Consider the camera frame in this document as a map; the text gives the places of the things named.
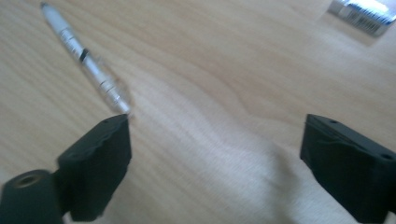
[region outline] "silver pen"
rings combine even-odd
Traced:
[[[90,52],[81,45],[69,23],[55,7],[42,2],[41,10],[54,33],[59,36],[72,57],[83,66],[86,76],[110,108],[122,114],[130,114],[128,91],[118,81],[114,73],[103,62],[94,59]]]

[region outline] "pen tip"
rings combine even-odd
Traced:
[[[47,4],[46,2],[41,2],[41,3],[40,3],[40,7],[41,7],[41,8],[46,7],[47,5],[48,5],[48,4]]]

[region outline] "pen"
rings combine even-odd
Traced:
[[[69,23],[59,11],[48,3],[41,3],[41,10],[49,26],[61,39],[72,57],[80,63],[86,76],[100,92],[106,103],[116,112],[130,114],[130,98],[114,74],[100,60],[94,59],[76,37]]]

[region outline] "wooden table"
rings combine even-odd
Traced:
[[[45,23],[0,1],[0,184],[115,115]],[[329,0],[60,1],[129,86],[134,152],[94,223],[356,223],[299,158],[307,113],[396,148],[396,28],[373,39]]]

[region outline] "wood grain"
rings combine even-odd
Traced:
[[[94,223],[356,223],[299,159],[304,119],[396,148],[396,28],[324,0],[49,3],[133,96],[133,162]],[[0,0],[0,184],[113,115],[39,1]]]

